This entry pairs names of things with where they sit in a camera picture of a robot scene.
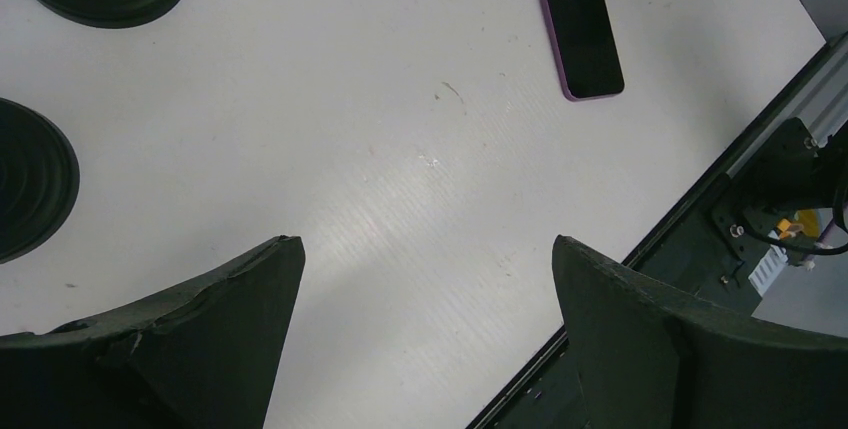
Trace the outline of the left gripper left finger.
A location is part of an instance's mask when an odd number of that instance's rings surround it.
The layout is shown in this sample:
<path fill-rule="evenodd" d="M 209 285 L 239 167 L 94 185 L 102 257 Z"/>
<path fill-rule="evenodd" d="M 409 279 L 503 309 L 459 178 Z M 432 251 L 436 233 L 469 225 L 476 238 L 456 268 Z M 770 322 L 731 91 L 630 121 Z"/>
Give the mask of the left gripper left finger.
<path fill-rule="evenodd" d="M 1 340 L 5 428 L 260 428 L 305 266 L 298 237 L 48 333 Z"/>

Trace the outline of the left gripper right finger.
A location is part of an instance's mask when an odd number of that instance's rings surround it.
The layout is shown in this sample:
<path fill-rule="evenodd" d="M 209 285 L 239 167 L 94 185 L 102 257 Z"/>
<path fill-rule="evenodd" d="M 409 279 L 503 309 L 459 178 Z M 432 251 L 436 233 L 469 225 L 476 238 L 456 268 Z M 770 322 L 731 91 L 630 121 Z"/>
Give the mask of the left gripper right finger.
<path fill-rule="evenodd" d="M 560 310 L 596 428 L 843 428 L 847 342 L 745 316 L 568 237 Z"/>

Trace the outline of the black round-base phone stand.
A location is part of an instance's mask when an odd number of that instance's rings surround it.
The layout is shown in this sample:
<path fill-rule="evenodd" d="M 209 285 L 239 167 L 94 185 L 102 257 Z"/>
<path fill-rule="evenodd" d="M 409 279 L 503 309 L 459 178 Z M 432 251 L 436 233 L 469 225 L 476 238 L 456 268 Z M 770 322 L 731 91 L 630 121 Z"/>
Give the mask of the black round-base phone stand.
<path fill-rule="evenodd" d="M 64 133 L 19 103 L 1 101 L 1 262 L 46 242 L 70 215 L 80 168 Z"/>

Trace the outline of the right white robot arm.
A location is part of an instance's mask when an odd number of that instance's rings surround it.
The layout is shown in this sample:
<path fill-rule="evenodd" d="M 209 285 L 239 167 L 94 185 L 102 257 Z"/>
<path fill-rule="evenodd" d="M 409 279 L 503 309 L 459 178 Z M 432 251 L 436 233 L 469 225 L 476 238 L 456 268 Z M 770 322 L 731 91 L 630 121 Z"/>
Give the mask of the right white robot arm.
<path fill-rule="evenodd" d="M 822 147 L 798 118 L 784 121 L 748 161 L 723 176 L 710 211 L 730 253 L 751 262 L 774 246 L 802 255 L 834 256 L 847 246 L 802 244 L 779 224 L 806 209 L 830 209 L 833 222 L 847 229 L 847 126 Z"/>

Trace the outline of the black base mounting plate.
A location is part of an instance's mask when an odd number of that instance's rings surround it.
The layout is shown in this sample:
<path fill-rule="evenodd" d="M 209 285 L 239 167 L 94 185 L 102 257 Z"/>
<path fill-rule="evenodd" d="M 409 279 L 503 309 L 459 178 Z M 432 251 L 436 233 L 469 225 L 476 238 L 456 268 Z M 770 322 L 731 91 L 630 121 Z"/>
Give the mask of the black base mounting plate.
<path fill-rule="evenodd" d="M 800 119 L 820 147 L 847 126 L 847 41 L 825 45 L 734 140 L 640 245 L 620 264 L 733 312 L 754 317 L 763 300 L 748 280 L 758 259 L 730 253 L 712 222 L 722 182 L 735 174 L 766 139 L 790 118 Z M 779 224 L 797 241 L 823 248 L 842 246 L 830 209 L 806 209 Z M 816 257 L 784 249 L 783 271 L 809 267 Z M 575 356 L 565 325 L 474 418 L 476 428 L 596 428 L 588 416 Z"/>

